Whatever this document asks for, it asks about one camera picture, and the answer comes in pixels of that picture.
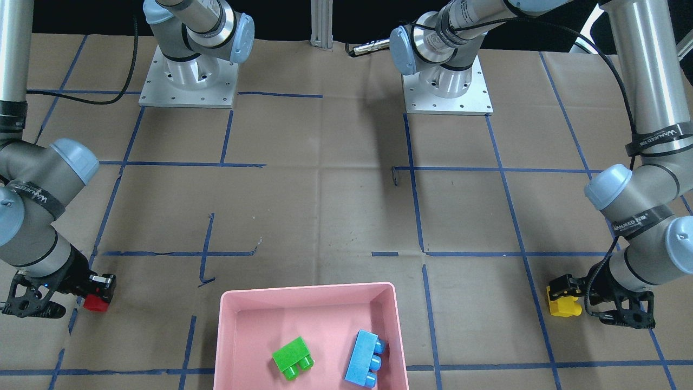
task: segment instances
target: pink plastic tray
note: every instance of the pink plastic tray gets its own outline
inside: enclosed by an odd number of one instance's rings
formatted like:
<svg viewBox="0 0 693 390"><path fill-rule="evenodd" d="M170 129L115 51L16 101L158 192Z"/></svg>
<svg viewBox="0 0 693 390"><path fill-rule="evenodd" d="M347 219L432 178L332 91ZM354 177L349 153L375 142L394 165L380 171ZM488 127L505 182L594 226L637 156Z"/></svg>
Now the pink plastic tray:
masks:
<svg viewBox="0 0 693 390"><path fill-rule="evenodd" d="M387 343L379 390L408 390L394 286L286 287L221 297L214 390L364 390L344 381L359 329ZM301 336L315 366L289 382L272 353Z"/></svg>

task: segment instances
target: metal base plate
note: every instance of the metal base plate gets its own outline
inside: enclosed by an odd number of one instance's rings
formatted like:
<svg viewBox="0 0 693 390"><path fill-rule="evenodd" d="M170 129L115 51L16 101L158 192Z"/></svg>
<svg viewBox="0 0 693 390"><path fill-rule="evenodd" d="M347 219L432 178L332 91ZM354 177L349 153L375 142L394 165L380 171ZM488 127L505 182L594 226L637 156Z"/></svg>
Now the metal base plate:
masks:
<svg viewBox="0 0 693 390"><path fill-rule="evenodd" d="M219 61L219 77L201 90L182 90L165 73L166 60L157 46L147 81L142 87L139 105L148 107L232 108L236 98L238 64Z"/></svg>
<svg viewBox="0 0 693 390"><path fill-rule="evenodd" d="M472 82L467 92L454 99L445 99L426 91L419 74L402 76L404 102L408 114L489 115L493 113L491 97L486 88L479 58L472 65Z"/></svg>

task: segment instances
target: black strap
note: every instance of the black strap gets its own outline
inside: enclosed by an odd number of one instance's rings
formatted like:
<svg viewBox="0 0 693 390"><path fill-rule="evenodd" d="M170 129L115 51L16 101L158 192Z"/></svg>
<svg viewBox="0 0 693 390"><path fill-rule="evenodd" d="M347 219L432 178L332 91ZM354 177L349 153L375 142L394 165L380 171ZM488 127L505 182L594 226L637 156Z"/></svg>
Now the black strap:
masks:
<svg viewBox="0 0 693 390"><path fill-rule="evenodd" d="M34 183L12 180L6 186L13 189L22 198L32 201L51 213L53 220L57 220L65 212L65 206L56 199L50 192L37 186Z"/></svg>
<svg viewBox="0 0 693 390"><path fill-rule="evenodd" d="M672 215L674 215L674 212L672 212L669 206L659 205L633 215L628 219L612 221L611 226L615 235L630 240L648 231L648 229Z"/></svg>
<svg viewBox="0 0 693 390"><path fill-rule="evenodd" d="M642 154L642 151L655 145L688 138L693 135L693 124L685 122L663 128L662 130L648 134L634 134L633 142L626 145L629 157Z"/></svg>

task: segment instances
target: yellow toy block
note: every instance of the yellow toy block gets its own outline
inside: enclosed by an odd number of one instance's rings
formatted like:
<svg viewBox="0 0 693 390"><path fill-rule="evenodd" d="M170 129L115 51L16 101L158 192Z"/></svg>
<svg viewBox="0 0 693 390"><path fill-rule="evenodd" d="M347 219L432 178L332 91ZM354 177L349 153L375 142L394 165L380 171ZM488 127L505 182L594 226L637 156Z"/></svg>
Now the yellow toy block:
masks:
<svg viewBox="0 0 693 390"><path fill-rule="evenodd" d="M556 300L549 297L549 287L546 287L546 298L549 300L549 312L552 316L572 317L582 314L582 305L577 303L576 296L562 296Z"/></svg>

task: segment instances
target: green toy block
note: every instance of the green toy block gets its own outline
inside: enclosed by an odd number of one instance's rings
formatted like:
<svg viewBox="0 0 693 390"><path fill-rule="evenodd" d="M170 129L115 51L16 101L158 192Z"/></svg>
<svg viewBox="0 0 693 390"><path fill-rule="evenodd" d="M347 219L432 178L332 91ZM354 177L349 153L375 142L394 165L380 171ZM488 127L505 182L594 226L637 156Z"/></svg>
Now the green toy block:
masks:
<svg viewBox="0 0 693 390"><path fill-rule="evenodd" d="M286 380L294 380L299 376L300 372L296 365L301 367L301 370L306 371L315 364L301 337L281 347L280 350L272 354L272 357Z"/></svg>

